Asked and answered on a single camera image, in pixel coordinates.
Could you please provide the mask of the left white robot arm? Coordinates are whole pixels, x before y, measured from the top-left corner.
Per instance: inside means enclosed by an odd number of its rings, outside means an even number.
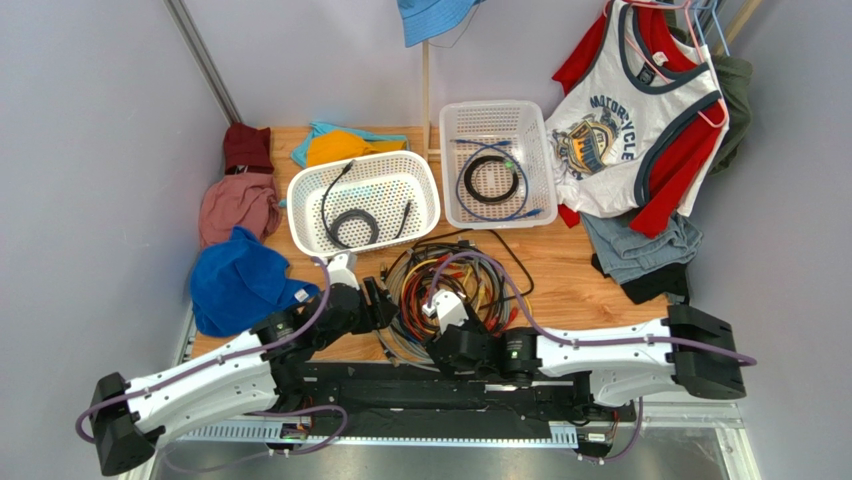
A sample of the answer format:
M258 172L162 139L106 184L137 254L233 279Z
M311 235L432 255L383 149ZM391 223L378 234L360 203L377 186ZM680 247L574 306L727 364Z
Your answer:
M102 475L130 471L207 425L305 406L303 365L347 334L388 327L398 313L372 277L362 286L334 283L192 361L132 380L119 373L101 378L83 419L91 426Z

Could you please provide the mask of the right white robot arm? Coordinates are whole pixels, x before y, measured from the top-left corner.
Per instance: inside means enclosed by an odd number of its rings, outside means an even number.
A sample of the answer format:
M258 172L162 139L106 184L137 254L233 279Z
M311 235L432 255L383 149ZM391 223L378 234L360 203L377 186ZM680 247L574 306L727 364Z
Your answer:
M671 305L666 316L628 327L527 327L501 334L489 332L464 304L434 300L423 311L438 321L424 348L442 374L518 387L540 377L573 377L581 398L602 407L678 391L706 400L742 399L742 369L756 363L737 352L728 322L688 305Z

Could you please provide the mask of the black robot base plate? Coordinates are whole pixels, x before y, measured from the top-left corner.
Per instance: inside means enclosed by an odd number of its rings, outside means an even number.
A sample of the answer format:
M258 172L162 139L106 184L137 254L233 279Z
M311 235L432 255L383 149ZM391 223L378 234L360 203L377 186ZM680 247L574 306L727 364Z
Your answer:
M288 384L272 406L275 413L320 407L311 413L316 426L339 424L339 416L324 408L344 409L351 420L364 422L380 433L406 431L422 423L428 431L469 431L498 420L514 425L518 417L535 424L563 421L575 428L630 425L637 419L632 403L621 407L595 406L583 379L541 379L527 386L476 380L449 379L438 372L395 367L389 363L309 362L292 371Z

